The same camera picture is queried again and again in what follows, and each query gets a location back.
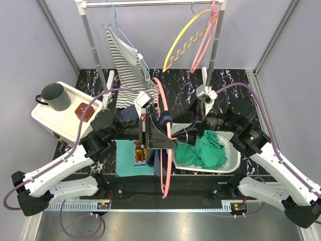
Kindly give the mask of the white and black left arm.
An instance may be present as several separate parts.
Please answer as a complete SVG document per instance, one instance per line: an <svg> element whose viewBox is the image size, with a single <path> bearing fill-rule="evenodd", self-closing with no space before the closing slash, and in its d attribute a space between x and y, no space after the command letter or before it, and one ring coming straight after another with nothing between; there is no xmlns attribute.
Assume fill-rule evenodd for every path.
<svg viewBox="0 0 321 241"><path fill-rule="evenodd" d="M108 194L108 185L100 175L66 182L64 179L103 160L116 150L118 140L137 141L141 148L153 152L177 148L177 143L167 134L172 123L168 111L163 111L160 116L143 113L127 122L120 122L109 110L100 111L90 123L92 131L76 141L70 151L32 172L12 174L19 203L17 209L25 216L33 216L64 199L81 196L104 198Z"/></svg>

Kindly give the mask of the navy blue tank top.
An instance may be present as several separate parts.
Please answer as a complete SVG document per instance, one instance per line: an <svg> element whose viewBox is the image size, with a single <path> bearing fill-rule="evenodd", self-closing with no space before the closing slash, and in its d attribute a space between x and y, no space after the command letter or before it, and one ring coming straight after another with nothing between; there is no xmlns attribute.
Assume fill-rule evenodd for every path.
<svg viewBox="0 0 321 241"><path fill-rule="evenodd" d="M129 121L131 119L137 119L138 114L136 112L136 109L134 105L131 105L124 110L120 112L120 120L121 122ZM164 110L161 114L158 120L163 121L166 124L170 123L172 126L173 124L173 119L168 110ZM161 177L165 176L167 174L167 161L168 161L168 154L166 150L152 150L151 154L148 154L146 163L149 167L153 167L153 172L156 176Z"/></svg>

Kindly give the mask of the yellow hanger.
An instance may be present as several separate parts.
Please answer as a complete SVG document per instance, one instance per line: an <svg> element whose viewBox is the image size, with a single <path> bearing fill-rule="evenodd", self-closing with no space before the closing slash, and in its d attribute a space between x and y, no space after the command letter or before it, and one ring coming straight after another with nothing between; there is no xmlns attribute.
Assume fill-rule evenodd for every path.
<svg viewBox="0 0 321 241"><path fill-rule="evenodd" d="M190 37L187 37L187 31L192 27L192 25L199 20L199 18L203 17L204 15L207 15L209 17L207 24L202 26L202 29L195 32ZM208 22L211 18L211 7L207 10L201 11L200 13L194 15L191 20L182 28L182 30L179 32L177 37L175 38L174 42L172 43L163 64L163 72L168 71L173 64L179 60L179 58L185 54L187 50L190 49L190 47L195 43L200 43L203 39L203 36L206 32L206 28L208 26Z"/></svg>

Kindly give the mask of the striped white tank top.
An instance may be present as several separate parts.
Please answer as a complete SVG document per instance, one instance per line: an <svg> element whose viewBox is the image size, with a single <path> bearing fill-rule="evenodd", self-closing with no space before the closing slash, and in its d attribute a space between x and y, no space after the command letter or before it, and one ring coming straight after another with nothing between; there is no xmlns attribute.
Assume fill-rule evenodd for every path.
<svg viewBox="0 0 321 241"><path fill-rule="evenodd" d="M118 73L120 88L147 93L156 102L156 85L151 80L143 56L137 49L119 39L110 27L106 28L108 44Z"/></svg>

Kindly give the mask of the light blue wire hanger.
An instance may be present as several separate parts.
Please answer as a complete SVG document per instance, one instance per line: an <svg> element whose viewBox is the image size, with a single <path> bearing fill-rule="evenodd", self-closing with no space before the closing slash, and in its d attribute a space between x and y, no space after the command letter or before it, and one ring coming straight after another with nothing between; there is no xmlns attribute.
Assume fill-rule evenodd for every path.
<svg viewBox="0 0 321 241"><path fill-rule="evenodd" d="M115 28L117 28L117 29L121 32L121 34L125 37L126 41L127 41L128 44L130 45L130 47L133 48L133 49L136 51L139 59L143 61L143 64L144 64L143 69L146 70L147 72L150 72L150 69L149 69L148 64L146 63L144 57L143 57L143 56L138 52L138 50L133 46L133 44L131 43L131 41L129 40L129 38L126 36L126 34L125 34L125 33L122 31L122 29L120 28L120 25L118 24L118 20L117 20L117 12L116 12L116 7L115 7L115 5L114 5L110 0L107 0L106 2L107 2L107 3L110 3L111 6L112 6L112 9L113 9L113 11L114 11L114 21L115 21L115 23L111 23L111 24L109 24L109 25L102 24L102 25L101 25L101 26L102 26L102 29L107 30L107 27L110 27L110 26L114 26Z"/></svg>

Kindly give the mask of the pink plastic hanger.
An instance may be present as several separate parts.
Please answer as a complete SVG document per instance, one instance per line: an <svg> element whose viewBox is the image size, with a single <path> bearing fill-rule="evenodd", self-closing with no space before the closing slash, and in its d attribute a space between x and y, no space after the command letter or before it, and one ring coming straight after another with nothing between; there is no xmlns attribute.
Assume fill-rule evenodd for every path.
<svg viewBox="0 0 321 241"><path fill-rule="evenodd" d="M200 46L198 48L198 51L195 55L195 58L192 62L191 66L191 73L194 73L197 67L199 66L201 60L203 59L205 52L210 44L210 41L215 33L217 24L218 24L218 18L219 18L219 10L215 10L215 1L212 1L211 6L211 18L208 22L208 26L206 28L206 32L203 36L203 39L200 43Z"/></svg>

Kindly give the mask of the green tank top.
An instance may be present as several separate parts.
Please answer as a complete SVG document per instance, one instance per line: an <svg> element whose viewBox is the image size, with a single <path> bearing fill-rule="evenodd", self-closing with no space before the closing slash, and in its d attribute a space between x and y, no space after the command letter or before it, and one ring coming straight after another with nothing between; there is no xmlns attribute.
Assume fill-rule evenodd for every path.
<svg viewBox="0 0 321 241"><path fill-rule="evenodd" d="M225 147L213 131L205 131L194 146L179 144L175 150L179 164L194 165L202 169L217 170L227 162Z"/></svg>

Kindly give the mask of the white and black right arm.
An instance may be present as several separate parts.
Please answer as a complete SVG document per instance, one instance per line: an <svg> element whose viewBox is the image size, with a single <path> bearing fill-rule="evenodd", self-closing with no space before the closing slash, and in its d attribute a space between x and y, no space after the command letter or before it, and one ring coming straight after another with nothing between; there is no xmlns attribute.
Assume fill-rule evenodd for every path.
<svg viewBox="0 0 321 241"><path fill-rule="evenodd" d="M250 196L268 203L284 212L285 216L302 228L308 228L320 218L320 185L302 174L277 149L272 135L267 135L259 125L252 123L255 112L245 112L237 104L230 105L224 114L201 115L199 100L174 118L177 124L188 127L180 139L189 145L196 143L204 131L233 133L230 143L241 154L258 163L273 176L281 188L257 182L243 174L228 182L228 194L234 199Z"/></svg>

